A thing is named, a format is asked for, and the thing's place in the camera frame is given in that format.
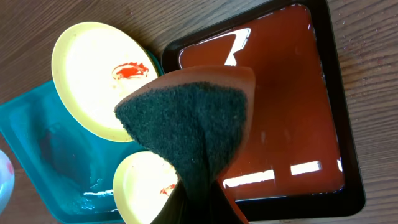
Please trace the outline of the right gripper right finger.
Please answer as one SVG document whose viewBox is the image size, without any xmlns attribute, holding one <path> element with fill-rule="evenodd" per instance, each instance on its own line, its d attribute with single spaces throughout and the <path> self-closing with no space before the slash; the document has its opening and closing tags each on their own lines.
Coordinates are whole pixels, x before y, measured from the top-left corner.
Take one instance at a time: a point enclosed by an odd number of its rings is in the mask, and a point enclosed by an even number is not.
<svg viewBox="0 0 398 224">
<path fill-rule="evenodd" d="M 222 186 L 213 182 L 208 196 L 208 217 L 210 224 L 248 224 L 248 220 L 235 202 L 229 200 Z"/>
</svg>

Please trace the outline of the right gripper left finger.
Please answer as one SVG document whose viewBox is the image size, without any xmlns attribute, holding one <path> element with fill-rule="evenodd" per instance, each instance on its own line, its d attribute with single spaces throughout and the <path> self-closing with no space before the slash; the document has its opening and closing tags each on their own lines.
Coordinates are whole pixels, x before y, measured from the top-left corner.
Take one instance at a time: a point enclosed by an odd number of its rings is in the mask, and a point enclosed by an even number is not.
<svg viewBox="0 0 398 224">
<path fill-rule="evenodd" d="M 194 201 L 179 180 L 159 214 L 151 224 L 194 224 Z"/>
</svg>

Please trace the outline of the green and orange sponge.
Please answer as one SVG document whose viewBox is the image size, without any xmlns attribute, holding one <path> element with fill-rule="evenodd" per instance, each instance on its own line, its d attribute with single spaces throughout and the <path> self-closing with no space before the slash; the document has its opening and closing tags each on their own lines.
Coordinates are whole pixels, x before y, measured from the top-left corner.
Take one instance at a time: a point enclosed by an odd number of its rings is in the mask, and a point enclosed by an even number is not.
<svg viewBox="0 0 398 224">
<path fill-rule="evenodd" d="M 133 140 L 175 167 L 189 199 L 199 201 L 244 146 L 255 84 L 248 67 L 184 68 L 131 93 L 114 112 Z"/>
</svg>

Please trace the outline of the light blue plate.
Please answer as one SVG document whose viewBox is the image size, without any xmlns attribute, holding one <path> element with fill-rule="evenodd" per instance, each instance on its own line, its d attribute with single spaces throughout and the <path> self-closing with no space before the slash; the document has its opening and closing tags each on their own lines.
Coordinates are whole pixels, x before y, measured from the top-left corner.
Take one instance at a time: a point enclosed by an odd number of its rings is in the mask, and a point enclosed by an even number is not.
<svg viewBox="0 0 398 224">
<path fill-rule="evenodd" d="M 14 189 L 15 173 L 9 157 L 0 152 L 0 213 L 6 208 Z"/>
</svg>

